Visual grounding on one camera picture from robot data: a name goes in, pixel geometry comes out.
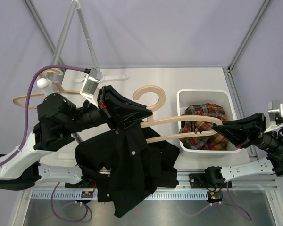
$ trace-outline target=metal pole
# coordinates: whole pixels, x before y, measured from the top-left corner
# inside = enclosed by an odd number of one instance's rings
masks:
[[[99,63],[98,63],[98,60],[97,60],[95,53],[94,53],[92,42],[91,42],[91,39],[90,39],[90,36],[89,36],[89,33],[88,33],[88,29],[87,29],[84,17],[83,17],[82,9],[78,8],[78,9],[76,9],[76,11],[77,11],[77,14],[80,18],[80,22],[81,22],[81,25],[82,25],[82,28],[83,28],[83,31],[84,31],[84,34],[85,34],[85,38],[86,38],[86,41],[87,41],[89,51],[91,53],[91,57],[92,57],[95,69],[97,69],[99,71],[100,70]]]
[[[257,15],[255,16],[255,19],[253,20],[249,30],[247,31],[241,45],[238,48],[237,53],[235,54],[230,66],[229,66],[229,70],[230,72],[233,71],[233,68],[235,67],[236,63],[238,62],[240,56],[242,55],[243,51],[245,50],[248,42],[250,41],[250,38],[252,37],[252,35],[254,34],[254,31],[256,30],[256,28],[259,25],[260,20],[263,18],[263,15],[266,13],[268,7],[270,6],[270,3],[272,2],[272,0],[264,0],[264,2],[262,3],[260,10],[258,11]]]
[[[48,31],[46,30],[46,28],[45,28],[45,26],[44,26],[44,24],[41,20],[41,17],[39,15],[38,11],[36,10],[34,4],[32,3],[32,0],[23,0],[23,3],[26,5],[28,12],[31,14],[33,20],[35,21],[36,26],[40,30],[40,33],[43,36],[43,38],[44,38],[47,46],[49,47],[51,53],[54,54],[56,47],[53,44],[53,42],[52,42],[52,40],[51,40],[51,38],[48,34]],[[64,65],[64,62],[61,58],[59,59],[58,64]]]
[[[50,63],[51,65],[58,64],[64,43],[65,43],[68,31],[69,31],[69,27],[71,25],[72,18],[74,17],[74,14],[75,14],[76,7],[77,7],[77,2],[72,1],[71,6],[70,6],[70,10],[69,10],[68,15],[66,17],[66,21],[64,23],[64,26],[63,26],[63,29],[62,29],[62,32],[61,32],[61,35],[60,35],[60,38],[58,39],[58,43],[57,43],[55,53],[54,53],[53,58],[52,58],[51,63]],[[53,80],[53,73],[48,73],[47,78],[49,80]]]

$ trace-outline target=purple wall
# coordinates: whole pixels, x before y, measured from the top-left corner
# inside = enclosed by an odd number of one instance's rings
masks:
[[[13,97],[27,92],[31,77],[52,55],[20,0],[0,1],[0,153],[19,145],[24,131],[24,109]],[[36,111],[30,111],[30,129]],[[0,190],[0,226],[10,225],[18,192]]]
[[[267,113],[267,103],[283,103],[283,0],[272,1],[233,70],[246,116]],[[283,177],[277,179],[283,197]]]
[[[100,67],[226,66],[263,0],[81,0]],[[57,43],[69,1],[33,0]],[[91,66],[75,14],[62,58]]]

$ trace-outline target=white wall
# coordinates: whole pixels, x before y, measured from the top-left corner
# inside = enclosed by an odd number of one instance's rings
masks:
[[[24,110],[12,98],[27,92],[31,77],[51,60],[45,42],[20,0],[0,1],[0,153],[21,142]],[[30,127],[37,122],[30,111]],[[0,190],[0,226],[10,225],[18,192]]]
[[[283,103],[283,0],[272,1],[233,76],[246,116],[266,113],[270,100]],[[277,185],[283,198],[283,177]]]

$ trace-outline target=red plaid fabric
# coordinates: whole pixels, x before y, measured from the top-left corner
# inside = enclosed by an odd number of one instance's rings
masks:
[[[221,106],[206,103],[203,105],[191,105],[185,110],[183,115],[203,115],[219,118],[227,121],[225,112]],[[184,121],[179,133],[202,132],[211,130],[213,123],[204,121]],[[197,150],[226,150],[227,140],[224,136],[217,133],[209,137],[189,137],[182,138],[180,141],[188,149]]]

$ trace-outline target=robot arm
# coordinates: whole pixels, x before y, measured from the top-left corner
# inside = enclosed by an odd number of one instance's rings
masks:
[[[91,69],[90,73],[93,72],[98,75],[98,71]],[[48,96],[37,107],[39,123],[29,134],[22,150],[16,148],[8,155],[0,154],[1,164],[19,151],[7,163],[0,165],[1,189],[24,190],[44,182],[77,184],[83,178],[80,166],[48,166],[39,163],[40,158],[73,142],[73,133],[104,123],[111,130],[125,129],[152,115],[146,106],[121,96],[112,86],[98,89],[91,78],[93,76],[86,77],[81,90],[88,99],[81,108],[76,108],[75,104],[59,93],[50,94],[50,91],[46,91]]]
[[[224,182],[250,175],[275,173],[277,176],[283,176],[283,105],[280,101],[270,102],[268,113],[268,118],[257,113],[245,119],[213,126],[215,131],[224,135],[237,148],[254,145],[266,151],[268,155],[243,165],[208,167],[203,178],[207,186],[218,188]],[[272,131],[280,127],[282,129],[279,132]]]

